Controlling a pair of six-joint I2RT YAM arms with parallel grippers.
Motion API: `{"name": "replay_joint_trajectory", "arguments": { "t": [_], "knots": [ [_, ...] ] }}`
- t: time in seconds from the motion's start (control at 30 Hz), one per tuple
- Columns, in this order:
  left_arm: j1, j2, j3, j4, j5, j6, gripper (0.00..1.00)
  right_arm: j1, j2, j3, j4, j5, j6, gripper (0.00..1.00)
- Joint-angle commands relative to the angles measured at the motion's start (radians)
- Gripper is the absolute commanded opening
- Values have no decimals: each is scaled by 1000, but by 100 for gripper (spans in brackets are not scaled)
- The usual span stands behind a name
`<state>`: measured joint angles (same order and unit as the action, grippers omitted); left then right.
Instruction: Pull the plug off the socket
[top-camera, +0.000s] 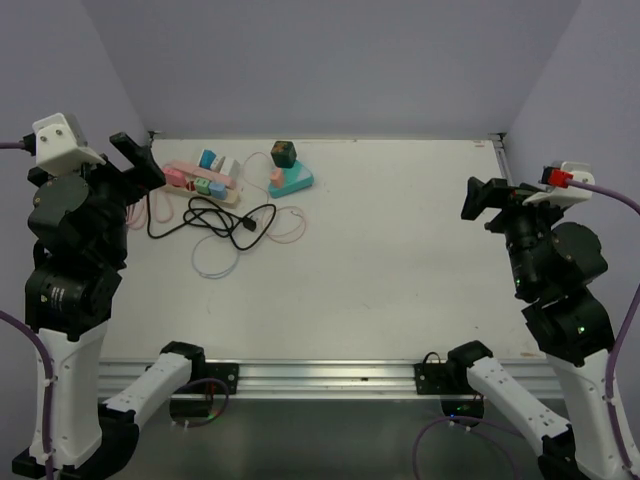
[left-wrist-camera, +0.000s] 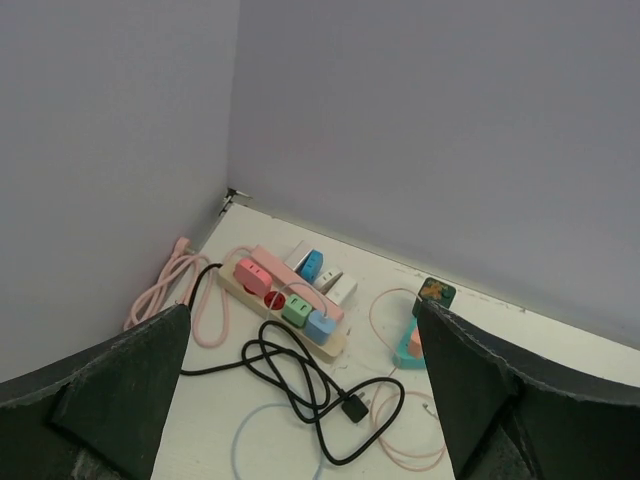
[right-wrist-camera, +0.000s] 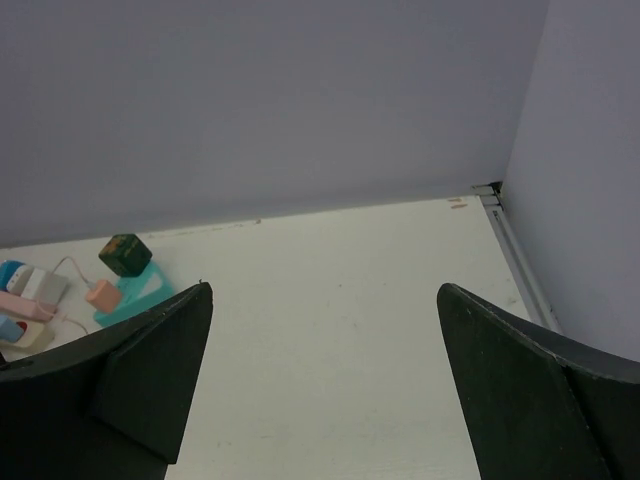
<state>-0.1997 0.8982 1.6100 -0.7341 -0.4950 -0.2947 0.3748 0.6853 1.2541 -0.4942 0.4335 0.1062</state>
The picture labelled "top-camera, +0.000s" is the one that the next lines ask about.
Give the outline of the beige power strip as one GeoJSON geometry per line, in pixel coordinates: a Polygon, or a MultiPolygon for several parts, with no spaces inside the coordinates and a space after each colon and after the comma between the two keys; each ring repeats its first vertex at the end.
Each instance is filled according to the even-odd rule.
{"type": "Polygon", "coordinates": [[[162,190],[165,193],[183,198],[197,196],[208,198],[214,203],[228,208],[236,208],[240,204],[240,194],[237,190],[203,177],[184,175],[183,183],[167,183],[162,190]]]}

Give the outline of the salmon pink usb charger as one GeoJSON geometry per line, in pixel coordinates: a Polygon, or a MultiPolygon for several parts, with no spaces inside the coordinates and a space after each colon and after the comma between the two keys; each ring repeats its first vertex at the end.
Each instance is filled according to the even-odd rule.
{"type": "Polygon", "coordinates": [[[280,189],[285,184],[285,174],[281,168],[275,168],[270,173],[270,186],[274,189],[280,189]]]}

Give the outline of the dark green cube socket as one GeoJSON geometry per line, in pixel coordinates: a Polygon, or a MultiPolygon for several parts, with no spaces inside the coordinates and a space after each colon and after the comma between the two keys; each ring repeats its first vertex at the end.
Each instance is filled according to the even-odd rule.
{"type": "Polygon", "coordinates": [[[290,169],[297,161],[297,152],[292,141],[275,141],[271,148],[270,155],[274,165],[281,169],[290,169]]]}

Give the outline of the teal triangular power socket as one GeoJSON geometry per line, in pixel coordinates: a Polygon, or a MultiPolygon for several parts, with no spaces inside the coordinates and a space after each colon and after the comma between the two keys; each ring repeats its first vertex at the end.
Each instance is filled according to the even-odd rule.
{"type": "Polygon", "coordinates": [[[299,160],[296,161],[292,168],[282,170],[286,177],[285,184],[280,189],[274,189],[269,183],[267,192],[271,198],[276,199],[293,194],[297,191],[311,187],[314,183],[314,175],[311,170],[299,160]]]}

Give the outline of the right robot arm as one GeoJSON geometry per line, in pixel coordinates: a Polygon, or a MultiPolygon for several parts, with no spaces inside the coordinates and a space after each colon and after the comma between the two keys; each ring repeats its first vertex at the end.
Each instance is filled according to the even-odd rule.
{"type": "Polygon", "coordinates": [[[639,449],[615,377],[625,338],[589,291],[607,271],[597,235],[567,222],[571,206],[597,193],[584,171],[549,167],[539,187],[470,178],[461,216],[493,208],[489,232],[506,241],[516,297],[538,348],[561,387],[565,416],[549,410],[513,379],[478,341],[450,351],[445,379],[489,400],[534,450],[547,479],[635,479],[639,449]]]}

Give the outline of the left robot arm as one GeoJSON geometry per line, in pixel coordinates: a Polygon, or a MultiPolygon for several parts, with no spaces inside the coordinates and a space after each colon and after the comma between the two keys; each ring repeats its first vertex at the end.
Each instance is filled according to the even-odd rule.
{"type": "Polygon", "coordinates": [[[126,266],[127,210],[165,183],[148,147],[123,132],[110,141],[129,160],[127,170],[58,127],[24,139],[37,160],[28,175],[36,241],[19,328],[38,355],[38,412],[32,442],[12,470],[31,479],[119,472],[156,410],[208,379],[202,348],[173,341],[129,387],[98,398],[99,358],[126,266]]]}

